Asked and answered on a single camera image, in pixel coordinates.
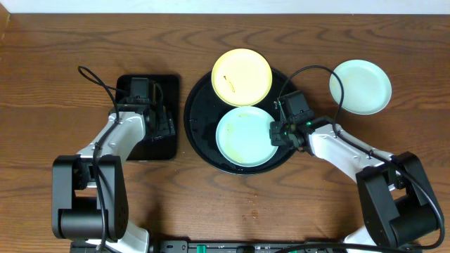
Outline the light green plate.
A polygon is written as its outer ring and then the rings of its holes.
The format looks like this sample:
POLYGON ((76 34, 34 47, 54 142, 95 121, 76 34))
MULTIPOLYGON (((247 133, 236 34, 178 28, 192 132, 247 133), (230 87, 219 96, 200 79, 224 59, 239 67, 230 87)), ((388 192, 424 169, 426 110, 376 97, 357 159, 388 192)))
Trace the light green plate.
POLYGON ((271 144, 274 118, 263 109, 244 106, 227 112, 216 128, 219 152, 234 165, 257 167, 268 162, 278 148, 271 144))
POLYGON ((372 115, 383 110, 392 96, 387 74, 367 60, 348 60, 339 64, 334 73, 344 87, 342 108, 358 115, 372 115))

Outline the yellow plate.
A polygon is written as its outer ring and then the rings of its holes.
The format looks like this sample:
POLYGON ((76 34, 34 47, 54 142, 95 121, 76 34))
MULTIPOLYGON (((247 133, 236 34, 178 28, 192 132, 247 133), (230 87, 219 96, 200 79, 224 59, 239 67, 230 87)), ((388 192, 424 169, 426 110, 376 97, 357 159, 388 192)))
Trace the yellow plate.
POLYGON ((270 92, 272 80, 268 61, 258 52, 246 48, 224 53, 215 62, 211 73, 216 95, 235 107, 261 102, 270 92))

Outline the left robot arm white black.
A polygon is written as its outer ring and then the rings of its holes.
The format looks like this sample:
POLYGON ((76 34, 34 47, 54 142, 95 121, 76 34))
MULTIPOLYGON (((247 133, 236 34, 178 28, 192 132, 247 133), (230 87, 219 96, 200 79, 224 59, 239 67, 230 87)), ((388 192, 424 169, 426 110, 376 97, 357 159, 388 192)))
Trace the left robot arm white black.
POLYGON ((152 160, 148 141, 175 136, 163 105, 120 104, 87 147, 52 166, 51 228, 76 252, 148 252, 150 232, 129 219, 123 166, 152 160))

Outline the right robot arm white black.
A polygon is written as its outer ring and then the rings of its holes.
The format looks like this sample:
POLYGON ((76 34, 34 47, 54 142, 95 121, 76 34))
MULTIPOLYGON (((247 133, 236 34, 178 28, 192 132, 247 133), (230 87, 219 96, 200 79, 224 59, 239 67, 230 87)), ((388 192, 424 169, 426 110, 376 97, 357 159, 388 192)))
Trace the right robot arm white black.
POLYGON ((272 122, 274 146, 301 148, 325 160, 356 184, 364 226, 348 235, 342 247, 350 252, 406 251, 413 241, 439 231, 444 216, 419 158, 410 152, 393 155, 348 134, 327 117, 305 122, 272 122))

